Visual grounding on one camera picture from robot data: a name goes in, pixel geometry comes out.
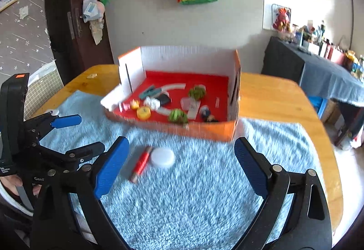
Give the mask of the person left hand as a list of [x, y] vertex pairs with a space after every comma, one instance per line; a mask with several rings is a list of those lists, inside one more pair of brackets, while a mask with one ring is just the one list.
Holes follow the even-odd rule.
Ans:
[[5, 192], [13, 198], [19, 197], [17, 187], [22, 187], [23, 182], [18, 175], [8, 175], [1, 177], [1, 183]]

